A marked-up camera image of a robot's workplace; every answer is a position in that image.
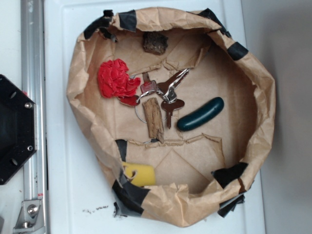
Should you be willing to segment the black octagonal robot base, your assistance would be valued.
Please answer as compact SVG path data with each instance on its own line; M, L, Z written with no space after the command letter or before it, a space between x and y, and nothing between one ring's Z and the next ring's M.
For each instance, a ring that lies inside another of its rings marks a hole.
M0 184L6 184L37 151L35 103L0 76Z

